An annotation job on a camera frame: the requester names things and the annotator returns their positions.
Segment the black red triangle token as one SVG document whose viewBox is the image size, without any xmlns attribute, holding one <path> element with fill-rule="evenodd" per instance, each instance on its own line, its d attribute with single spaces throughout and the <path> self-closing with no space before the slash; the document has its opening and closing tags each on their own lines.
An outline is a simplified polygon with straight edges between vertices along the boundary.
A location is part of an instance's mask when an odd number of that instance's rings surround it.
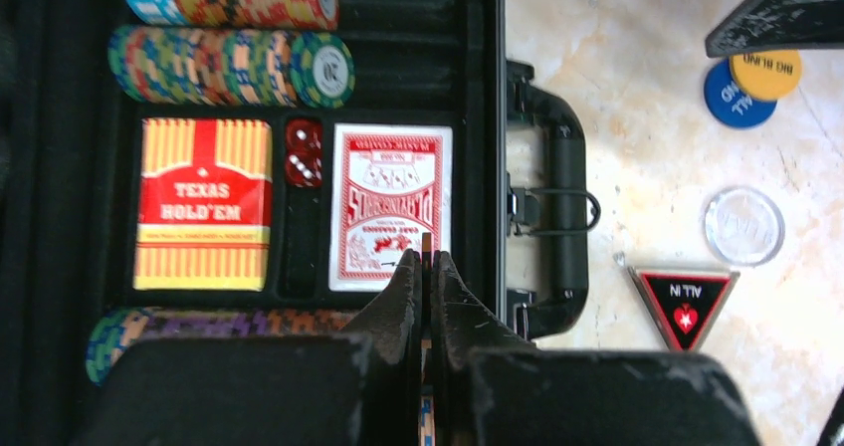
<svg viewBox="0 0 844 446">
<path fill-rule="evenodd" d="M 630 266 L 627 272 L 674 351 L 700 349 L 740 278 L 737 271 L 712 269 Z"/>
</svg>

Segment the orange boxed card deck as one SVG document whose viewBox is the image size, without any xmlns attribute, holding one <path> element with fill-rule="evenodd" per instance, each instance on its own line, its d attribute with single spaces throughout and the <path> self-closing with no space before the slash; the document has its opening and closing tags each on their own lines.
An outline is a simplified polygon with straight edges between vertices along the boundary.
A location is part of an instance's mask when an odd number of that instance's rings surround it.
<svg viewBox="0 0 844 446">
<path fill-rule="evenodd" d="M 141 127 L 134 288 L 260 291 L 270 253 L 270 125 L 149 117 Z"/>
</svg>

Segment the clear dealer button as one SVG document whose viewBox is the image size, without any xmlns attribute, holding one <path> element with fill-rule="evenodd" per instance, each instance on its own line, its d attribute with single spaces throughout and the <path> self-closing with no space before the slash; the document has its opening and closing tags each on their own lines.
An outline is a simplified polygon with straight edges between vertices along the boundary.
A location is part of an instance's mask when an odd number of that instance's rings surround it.
<svg viewBox="0 0 844 446">
<path fill-rule="evenodd" d="M 702 225 L 711 252 L 735 267 L 770 262 L 784 242 L 784 220 L 778 206 L 762 191 L 746 185 L 713 194 L 704 206 Z"/>
</svg>

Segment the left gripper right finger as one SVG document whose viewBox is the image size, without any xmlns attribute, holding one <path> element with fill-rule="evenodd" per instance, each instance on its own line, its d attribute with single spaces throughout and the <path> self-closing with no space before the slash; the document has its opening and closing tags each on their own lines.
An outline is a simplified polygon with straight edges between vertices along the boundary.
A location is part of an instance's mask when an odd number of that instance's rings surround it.
<svg viewBox="0 0 844 446">
<path fill-rule="evenodd" d="M 755 445 L 739 391 L 690 352 L 543 350 L 431 267 L 431 378 L 439 445 Z"/>
</svg>

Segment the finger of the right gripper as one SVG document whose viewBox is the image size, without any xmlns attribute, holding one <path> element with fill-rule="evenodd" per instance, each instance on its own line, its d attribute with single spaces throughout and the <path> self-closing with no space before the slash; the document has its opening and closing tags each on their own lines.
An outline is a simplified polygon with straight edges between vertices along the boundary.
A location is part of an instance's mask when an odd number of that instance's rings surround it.
<svg viewBox="0 0 844 446">
<path fill-rule="evenodd" d="M 843 0 L 743 0 L 705 39 L 710 58 L 842 48 Z"/>
</svg>

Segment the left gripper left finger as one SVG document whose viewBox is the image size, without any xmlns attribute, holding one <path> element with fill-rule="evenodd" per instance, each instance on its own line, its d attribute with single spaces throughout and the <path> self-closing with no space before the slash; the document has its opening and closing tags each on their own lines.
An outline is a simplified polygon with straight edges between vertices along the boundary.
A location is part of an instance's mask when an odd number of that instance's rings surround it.
<svg viewBox="0 0 844 446">
<path fill-rule="evenodd" d="M 419 255 L 324 334 L 139 341 L 112 366 L 77 445 L 415 445 Z"/>
</svg>

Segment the blue small blind button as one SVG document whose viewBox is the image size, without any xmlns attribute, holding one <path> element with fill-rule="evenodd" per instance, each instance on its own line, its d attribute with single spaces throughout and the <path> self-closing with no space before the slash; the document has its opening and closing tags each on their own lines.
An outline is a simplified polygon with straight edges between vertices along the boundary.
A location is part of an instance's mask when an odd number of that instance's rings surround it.
<svg viewBox="0 0 844 446">
<path fill-rule="evenodd" d="M 703 97 L 711 115 L 727 127 L 748 129 L 768 121 L 777 101 L 762 101 L 745 93 L 735 81 L 730 61 L 721 60 L 708 71 Z"/>
</svg>

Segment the yellow big blind button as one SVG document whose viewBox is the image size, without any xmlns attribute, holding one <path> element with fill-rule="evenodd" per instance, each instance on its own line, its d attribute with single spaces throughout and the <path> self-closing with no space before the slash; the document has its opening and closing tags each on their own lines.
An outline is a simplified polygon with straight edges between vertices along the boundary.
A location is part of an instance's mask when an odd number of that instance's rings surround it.
<svg viewBox="0 0 844 446">
<path fill-rule="evenodd" d="M 794 91 L 802 77 L 802 60 L 796 50 L 774 50 L 729 58 L 734 81 L 752 98 L 774 102 Z"/>
</svg>

